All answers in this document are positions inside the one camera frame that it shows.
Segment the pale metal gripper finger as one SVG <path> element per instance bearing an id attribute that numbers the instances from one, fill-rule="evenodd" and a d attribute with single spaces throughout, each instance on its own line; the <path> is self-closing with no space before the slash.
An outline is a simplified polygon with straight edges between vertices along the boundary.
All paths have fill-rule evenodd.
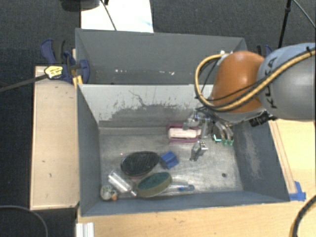
<path id="1" fill-rule="evenodd" d="M 208 150 L 208 146 L 204 140 L 198 140 L 194 143 L 191 150 L 190 161 L 197 161 Z"/>
<path id="2" fill-rule="evenodd" d="M 195 118 L 188 118 L 185 122 L 183 122 L 183 129 L 188 130 L 188 129 L 199 129 L 200 122 L 199 120 Z"/>

